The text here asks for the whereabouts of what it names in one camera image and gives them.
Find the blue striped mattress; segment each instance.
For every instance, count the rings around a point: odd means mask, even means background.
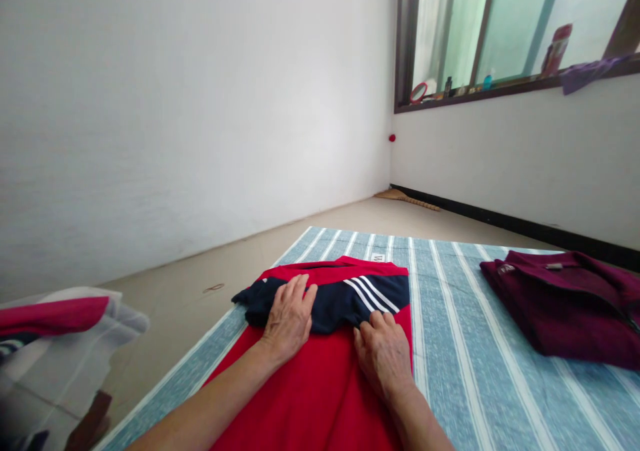
[[[640,450],[640,374],[535,352],[480,272],[507,252],[313,227],[275,265],[381,254],[409,268],[415,381],[459,451]],[[95,449],[124,449],[196,392],[245,328],[236,306]]]

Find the folded clothing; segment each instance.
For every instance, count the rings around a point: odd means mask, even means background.
[[[0,364],[41,336],[86,331],[102,318],[109,298],[79,298],[0,310]]]
[[[396,314],[409,304],[407,268],[348,256],[267,270],[232,301],[247,306],[249,324],[264,328],[276,291],[299,274],[309,274],[309,285],[318,286],[311,312],[312,333],[330,334],[346,323],[359,326],[375,310]]]
[[[493,291],[545,356],[640,369],[640,280],[579,252],[510,251],[480,263]]]
[[[360,370],[351,328],[368,320],[374,309],[388,310],[411,347],[407,269],[345,256],[333,262],[280,266],[263,273],[234,301],[248,305],[250,324],[263,326],[279,283],[299,274],[309,274],[308,284],[318,285],[311,313],[314,334],[238,413],[212,449],[401,449],[389,411]],[[263,331],[249,326],[207,383],[240,358]]]

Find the floor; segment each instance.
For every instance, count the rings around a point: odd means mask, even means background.
[[[447,211],[371,198],[332,209],[241,241],[103,284],[146,313],[151,327],[111,359],[104,391],[113,397],[111,427],[131,411],[180,358],[231,308],[231,297],[250,285],[309,226],[392,236],[555,249]],[[216,291],[207,288],[222,284]]]

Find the maroon jacket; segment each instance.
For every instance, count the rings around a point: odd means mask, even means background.
[[[480,263],[493,291],[545,356],[640,369],[640,280],[585,254],[510,251]]]

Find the black baseboard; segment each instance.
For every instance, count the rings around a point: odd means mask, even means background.
[[[599,241],[593,238],[587,238],[586,236],[580,236],[579,234],[559,230],[557,228],[552,228],[551,226],[526,221],[519,217],[489,211],[482,207],[476,207],[458,201],[452,201],[451,199],[446,199],[444,197],[415,191],[408,187],[402,187],[395,184],[391,184],[391,187],[393,189],[400,189],[403,193],[413,199],[418,199],[419,201],[439,206],[447,211],[455,212],[456,214],[461,214],[463,216],[470,217],[471,219],[476,219],[477,221],[482,221],[487,224],[491,224],[492,226],[506,229],[507,231],[522,234],[528,238],[553,244],[559,248],[571,251],[580,251],[584,254],[588,254],[592,258],[596,258],[631,271],[640,272],[639,251]]]

